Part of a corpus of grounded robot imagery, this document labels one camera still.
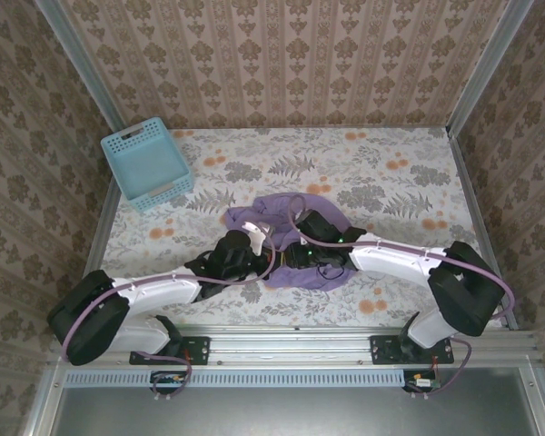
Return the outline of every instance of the purple fabric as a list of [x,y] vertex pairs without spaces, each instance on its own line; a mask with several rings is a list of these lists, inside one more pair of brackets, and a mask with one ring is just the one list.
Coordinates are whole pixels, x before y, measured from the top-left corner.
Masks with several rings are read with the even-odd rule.
[[[292,229],[287,217],[289,200],[293,195],[295,193],[275,193],[254,199],[251,207],[233,207],[224,215],[226,227],[229,230],[243,230],[243,224],[247,221],[271,224],[274,227],[274,233],[272,234],[274,245],[277,250],[284,251],[289,244],[300,241],[299,234]],[[340,232],[344,232],[352,225],[347,217],[326,198],[309,193],[302,193],[301,195],[305,197],[307,209],[313,209],[321,213]],[[299,212],[301,207],[302,205],[299,202],[295,202],[292,212]],[[341,268],[333,268],[329,265],[320,268],[320,270],[330,279],[331,277],[337,277],[342,271]],[[345,284],[354,274],[355,271],[345,270],[341,277],[327,280],[319,274],[317,268],[296,270],[282,266],[271,273],[266,285],[273,288],[294,286],[330,291]]]

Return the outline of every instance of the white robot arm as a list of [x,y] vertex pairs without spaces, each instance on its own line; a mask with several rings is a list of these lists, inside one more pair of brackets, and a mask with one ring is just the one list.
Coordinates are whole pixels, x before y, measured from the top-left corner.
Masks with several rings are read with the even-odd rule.
[[[456,242],[448,249],[424,249],[386,241],[361,229],[335,233],[323,221],[317,213],[303,216],[297,226],[302,233],[307,231],[317,239],[326,236],[326,240],[346,242],[343,248],[330,243],[326,245],[340,248],[306,245],[302,249],[301,244],[295,243],[285,252],[287,265],[305,268],[319,262],[336,262],[357,271],[388,273],[431,289],[436,306],[414,315],[399,338],[402,358],[408,362],[457,332],[480,335],[503,296],[500,286],[488,278],[444,261],[448,256],[454,263],[491,273],[466,243]],[[263,248],[264,238],[258,226],[247,223],[245,229],[248,235],[230,231],[207,259],[199,257],[172,272],[137,279],[111,279],[101,270],[87,274],[47,319],[64,344],[69,361],[85,364],[106,351],[165,352],[177,330],[165,317],[143,315],[161,306],[210,298],[250,273],[265,277],[280,265],[271,250]],[[206,277],[220,283],[203,281]],[[85,308],[103,297],[85,314]]]

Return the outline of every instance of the table surface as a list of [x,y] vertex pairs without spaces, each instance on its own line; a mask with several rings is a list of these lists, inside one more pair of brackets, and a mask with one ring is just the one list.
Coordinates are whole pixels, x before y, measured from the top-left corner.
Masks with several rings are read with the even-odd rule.
[[[443,128],[310,128],[173,131],[195,185],[191,193],[138,213],[122,196],[103,260],[111,277],[171,271],[210,250],[223,214],[258,196],[322,195],[352,225],[420,246],[461,240],[478,249]],[[176,323],[212,325],[403,326],[434,304],[431,292],[383,273],[357,273],[330,292],[226,288],[158,312]],[[499,322],[491,322],[500,327]]]

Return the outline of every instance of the wall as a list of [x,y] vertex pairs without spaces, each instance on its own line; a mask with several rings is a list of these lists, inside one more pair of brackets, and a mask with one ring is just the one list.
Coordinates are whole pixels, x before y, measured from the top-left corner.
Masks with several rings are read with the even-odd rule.
[[517,319],[545,361],[545,0],[536,0],[459,134]]
[[124,121],[445,125],[506,0],[64,0]]
[[29,1],[0,1],[0,435],[42,372],[45,316],[81,278],[110,174],[107,127]]

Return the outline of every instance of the blue plastic basket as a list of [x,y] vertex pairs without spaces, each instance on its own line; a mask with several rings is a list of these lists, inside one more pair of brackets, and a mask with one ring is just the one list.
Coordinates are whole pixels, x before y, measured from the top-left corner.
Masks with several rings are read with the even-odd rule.
[[193,173],[158,117],[105,137],[101,146],[121,192],[139,212],[193,189]]

